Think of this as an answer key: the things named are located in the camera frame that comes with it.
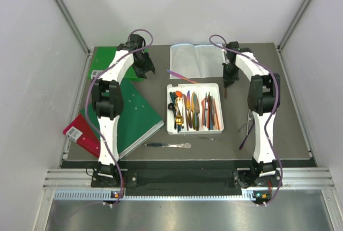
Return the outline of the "silver chopstick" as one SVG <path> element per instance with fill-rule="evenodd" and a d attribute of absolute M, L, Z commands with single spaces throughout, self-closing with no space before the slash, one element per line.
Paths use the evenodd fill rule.
<path fill-rule="evenodd" d="M 248 109 L 248 113 L 247 113 L 247 123 L 246 123 L 246 136 L 248 135 L 249 133 L 249 124 L 250 124 L 250 114 L 251 114 L 251 111 L 250 109 Z"/>

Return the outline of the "iridescent knife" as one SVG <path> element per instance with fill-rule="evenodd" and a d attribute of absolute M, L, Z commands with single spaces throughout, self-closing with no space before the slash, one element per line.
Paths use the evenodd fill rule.
<path fill-rule="evenodd" d="M 183 79 L 183 80 L 185 80 L 185 81 L 187 81 L 187 82 L 189 82 L 189 83 L 192 83 L 192 84 L 197 84 L 197 83 L 198 83 L 198 82 L 196 82 L 196 81 L 194 81 L 194 80 L 191 80 L 191 79 L 189 79 L 189 78 L 187 78 L 187 77 L 185 77 L 185 76 L 183 76 L 183 75 L 181 75 L 181 74 L 179 74 L 179 73 L 176 73 L 176 72 L 174 72 L 174 71 L 167 70 L 167 72 L 168 72 L 170 75 L 172 75 L 173 77 L 176 77 L 176 78 L 179 78 L 179 79 Z"/>
<path fill-rule="evenodd" d="M 192 128 L 192 121 L 191 121 L 191 102 L 190 102 L 190 91 L 187 92 L 187 100 L 186 100 L 186 108 L 187 108 L 187 128 Z"/>

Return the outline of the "teal handled gold spoon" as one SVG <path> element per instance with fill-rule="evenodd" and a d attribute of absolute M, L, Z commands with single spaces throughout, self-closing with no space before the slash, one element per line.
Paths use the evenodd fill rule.
<path fill-rule="evenodd" d="M 170 92 L 169 96 L 170 96 L 171 102 L 173 104 L 175 124 L 179 125 L 179 126 L 183 126 L 183 116 L 182 116 L 181 110 L 178 106 L 178 104 L 181 102 L 181 97 L 179 97 L 175 92 Z"/>

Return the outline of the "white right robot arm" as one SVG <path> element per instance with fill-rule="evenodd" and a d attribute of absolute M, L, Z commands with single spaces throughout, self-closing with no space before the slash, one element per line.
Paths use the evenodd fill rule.
<path fill-rule="evenodd" d="M 250 179 L 257 186 L 264 185 L 276 172 L 273 152 L 273 126 L 280 105 L 280 76 L 258 62 L 249 48 L 238 42 L 225 45 L 223 84 L 227 88 L 239 80 L 242 72 L 250 82 L 247 104 L 255 123 L 255 150 Z"/>

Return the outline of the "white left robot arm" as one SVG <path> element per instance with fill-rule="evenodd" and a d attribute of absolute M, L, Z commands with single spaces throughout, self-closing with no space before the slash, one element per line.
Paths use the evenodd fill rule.
<path fill-rule="evenodd" d="M 99 121 L 100 156 L 105 166 L 115 165 L 119 160 L 117 150 L 117 126 L 124 109 L 120 84 L 129 68 L 138 78 L 147 78 L 146 73 L 155 73 L 155 66 L 146 51 L 152 44 L 139 35 L 138 30 L 121 43 L 109 67 L 98 73 L 91 83 L 92 108 Z"/>

